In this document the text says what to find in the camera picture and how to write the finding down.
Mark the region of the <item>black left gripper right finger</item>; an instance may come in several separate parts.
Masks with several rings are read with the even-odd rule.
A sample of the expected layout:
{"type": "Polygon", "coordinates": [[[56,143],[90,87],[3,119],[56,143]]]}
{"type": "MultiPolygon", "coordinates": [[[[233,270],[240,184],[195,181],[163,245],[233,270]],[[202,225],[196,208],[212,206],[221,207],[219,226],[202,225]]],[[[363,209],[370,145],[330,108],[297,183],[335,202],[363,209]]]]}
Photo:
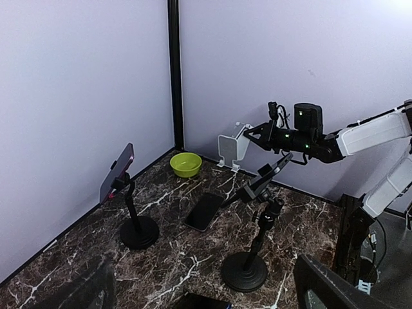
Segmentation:
{"type": "Polygon", "coordinates": [[[314,295],[326,308],[389,308],[350,285],[310,255],[298,256],[293,274],[300,308],[314,307],[309,295],[314,295]]]}

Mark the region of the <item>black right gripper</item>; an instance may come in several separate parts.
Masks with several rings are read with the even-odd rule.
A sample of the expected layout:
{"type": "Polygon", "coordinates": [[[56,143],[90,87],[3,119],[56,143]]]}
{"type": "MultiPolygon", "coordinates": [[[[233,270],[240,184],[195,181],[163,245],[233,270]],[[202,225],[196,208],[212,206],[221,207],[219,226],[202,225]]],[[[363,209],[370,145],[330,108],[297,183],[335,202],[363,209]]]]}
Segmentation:
{"type": "Polygon", "coordinates": [[[264,122],[258,126],[250,127],[244,131],[245,134],[261,134],[259,138],[253,135],[247,135],[247,138],[265,151],[273,151],[279,153],[280,148],[274,147],[272,143],[272,135],[276,131],[277,126],[274,121],[264,122]]]}

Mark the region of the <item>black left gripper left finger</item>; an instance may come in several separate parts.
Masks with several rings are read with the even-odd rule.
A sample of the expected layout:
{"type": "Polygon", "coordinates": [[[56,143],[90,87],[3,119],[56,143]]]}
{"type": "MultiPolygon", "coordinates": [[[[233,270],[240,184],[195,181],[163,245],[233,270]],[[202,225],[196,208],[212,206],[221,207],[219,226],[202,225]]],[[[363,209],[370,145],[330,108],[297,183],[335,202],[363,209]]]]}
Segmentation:
{"type": "Polygon", "coordinates": [[[114,257],[100,254],[85,261],[67,278],[55,267],[38,283],[29,285],[28,295],[17,308],[114,308],[116,279],[114,257]]]}

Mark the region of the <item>grey small phone stand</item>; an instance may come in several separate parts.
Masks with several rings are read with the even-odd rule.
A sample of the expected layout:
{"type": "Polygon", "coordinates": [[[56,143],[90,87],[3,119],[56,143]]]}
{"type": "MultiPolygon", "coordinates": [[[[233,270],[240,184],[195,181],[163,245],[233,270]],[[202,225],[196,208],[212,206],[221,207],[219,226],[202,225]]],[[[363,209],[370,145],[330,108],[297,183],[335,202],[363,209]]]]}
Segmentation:
{"type": "Polygon", "coordinates": [[[243,133],[252,128],[250,124],[236,122],[234,132],[230,136],[218,135],[218,167],[230,167],[234,173],[240,170],[240,165],[236,162],[244,159],[250,143],[243,133]]]}

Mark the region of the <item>dark phone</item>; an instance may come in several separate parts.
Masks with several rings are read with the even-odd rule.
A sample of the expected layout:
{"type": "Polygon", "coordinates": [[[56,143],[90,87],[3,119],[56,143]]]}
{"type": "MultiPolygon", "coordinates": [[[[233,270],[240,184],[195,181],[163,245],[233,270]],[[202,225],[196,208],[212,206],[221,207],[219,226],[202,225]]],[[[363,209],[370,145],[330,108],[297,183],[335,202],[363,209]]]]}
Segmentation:
{"type": "Polygon", "coordinates": [[[258,175],[250,182],[249,187],[256,191],[261,186],[267,185],[272,178],[278,174],[293,158],[293,154],[289,153],[279,159],[276,163],[270,165],[266,164],[257,170],[258,175]]]}

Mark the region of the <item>black phone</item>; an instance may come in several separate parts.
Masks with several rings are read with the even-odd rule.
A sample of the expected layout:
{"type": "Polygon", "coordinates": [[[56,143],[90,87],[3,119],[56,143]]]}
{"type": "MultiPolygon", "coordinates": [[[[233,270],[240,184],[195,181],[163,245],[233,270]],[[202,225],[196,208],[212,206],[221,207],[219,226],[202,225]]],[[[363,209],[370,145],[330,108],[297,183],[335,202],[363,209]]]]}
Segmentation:
{"type": "Polygon", "coordinates": [[[203,194],[191,209],[183,224],[199,232],[205,232],[223,201],[224,198],[221,196],[209,192],[203,194]]]}

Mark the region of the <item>purple phone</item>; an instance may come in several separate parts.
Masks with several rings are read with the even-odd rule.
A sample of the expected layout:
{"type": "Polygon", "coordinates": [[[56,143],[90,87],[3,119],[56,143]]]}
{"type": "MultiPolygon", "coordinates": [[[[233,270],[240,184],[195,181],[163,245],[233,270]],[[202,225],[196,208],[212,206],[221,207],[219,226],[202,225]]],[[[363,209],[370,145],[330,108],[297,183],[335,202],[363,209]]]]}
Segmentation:
{"type": "Polygon", "coordinates": [[[122,182],[125,182],[124,175],[126,174],[129,166],[133,163],[135,158],[134,149],[132,143],[128,143],[117,160],[115,160],[109,170],[108,175],[102,182],[99,191],[99,203],[103,204],[107,201],[110,194],[114,189],[122,188],[121,185],[114,185],[113,182],[116,179],[121,179],[122,182]]]}

